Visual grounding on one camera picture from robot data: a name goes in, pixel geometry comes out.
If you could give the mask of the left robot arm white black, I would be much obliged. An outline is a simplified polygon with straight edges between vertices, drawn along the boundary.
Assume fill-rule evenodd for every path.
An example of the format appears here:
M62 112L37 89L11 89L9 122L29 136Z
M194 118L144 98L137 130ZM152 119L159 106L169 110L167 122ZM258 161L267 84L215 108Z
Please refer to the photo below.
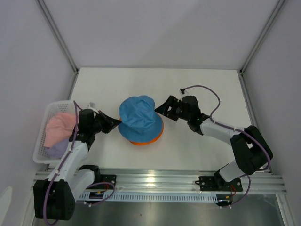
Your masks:
M102 180L96 165L82 165L98 133L108 134L121 123L101 111L83 109L76 111L76 124L63 157L55 169L33 186L35 217L43 219L49 226L50 220L70 220L78 198L87 188L104 185L115 190L115 184Z

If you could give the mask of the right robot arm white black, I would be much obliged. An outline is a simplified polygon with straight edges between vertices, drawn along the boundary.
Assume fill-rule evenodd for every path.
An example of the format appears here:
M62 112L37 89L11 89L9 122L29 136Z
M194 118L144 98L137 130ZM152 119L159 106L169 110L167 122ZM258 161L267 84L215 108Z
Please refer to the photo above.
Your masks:
M235 160L213 176L200 176L195 182L201 191L229 191L234 188L242 191L240 177L252 175L261 167L270 164L273 153L255 126L236 129L213 122L202 113L195 96L185 96L181 100L170 96L155 111L171 120L185 120L189 128L202 136L216 138L232 148Z

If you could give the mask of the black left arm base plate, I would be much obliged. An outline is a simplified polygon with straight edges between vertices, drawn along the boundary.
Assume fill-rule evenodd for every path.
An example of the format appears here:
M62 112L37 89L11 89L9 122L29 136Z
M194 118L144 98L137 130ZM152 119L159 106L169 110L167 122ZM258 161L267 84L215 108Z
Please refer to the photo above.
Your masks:
M116 179L117 179L117 175L114 174L101 174L100 176L98 176L94 183L99 183L99 182L110 182L112 184L116 184ZM110 190L112 189L112 185L109 184L101 184L101 185L96 185L93 187L93 189L101 189L101 190Z

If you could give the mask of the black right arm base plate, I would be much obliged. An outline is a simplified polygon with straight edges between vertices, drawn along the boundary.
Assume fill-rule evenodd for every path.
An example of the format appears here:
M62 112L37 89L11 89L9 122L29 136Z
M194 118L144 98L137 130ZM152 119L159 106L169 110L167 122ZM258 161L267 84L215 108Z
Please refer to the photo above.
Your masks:
M224 181L221 177L216 176L200 176L195 184L200 187L200 191L206 192L242 192L242 182L240 178L236 178L230 182Z

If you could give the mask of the orange bucket hat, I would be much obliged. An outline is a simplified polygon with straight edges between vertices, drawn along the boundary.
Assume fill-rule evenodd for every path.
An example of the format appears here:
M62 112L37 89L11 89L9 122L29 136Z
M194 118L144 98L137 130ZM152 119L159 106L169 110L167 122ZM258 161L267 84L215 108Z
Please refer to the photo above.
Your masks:
M129 142L133 145L144 146L150 145L157 142L164 132L164 123L161 121L160 125L154 126L151 129L144 131L139 137L135 137L135 140L129 140Z

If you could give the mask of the blue bucket hat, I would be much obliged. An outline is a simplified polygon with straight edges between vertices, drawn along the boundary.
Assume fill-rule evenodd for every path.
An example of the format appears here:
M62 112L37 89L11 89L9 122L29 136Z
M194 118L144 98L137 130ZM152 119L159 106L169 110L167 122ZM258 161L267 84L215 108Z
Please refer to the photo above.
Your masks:
M126 140L135 140L144 131L160 125L162 118L155 112L155 101L146 95L129 97L119 106L121 124L118 129Z

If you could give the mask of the pink bucket hat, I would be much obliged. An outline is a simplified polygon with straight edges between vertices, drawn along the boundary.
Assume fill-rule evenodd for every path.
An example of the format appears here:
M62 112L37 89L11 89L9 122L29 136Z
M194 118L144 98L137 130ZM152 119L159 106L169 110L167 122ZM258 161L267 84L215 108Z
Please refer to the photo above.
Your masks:
M47 148L68 139L75 127L76 116L71 113L59 112L46 124L44 146Z

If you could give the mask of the lavender bucket hat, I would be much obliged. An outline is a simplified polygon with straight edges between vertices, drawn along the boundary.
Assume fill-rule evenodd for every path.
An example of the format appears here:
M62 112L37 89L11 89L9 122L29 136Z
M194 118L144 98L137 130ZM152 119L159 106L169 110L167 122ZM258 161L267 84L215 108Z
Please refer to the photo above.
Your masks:
M54 159L60 159L63 157L64 153L68 148L69 140L64 139L59 143L51 146L50 148L46 149L47 154Z

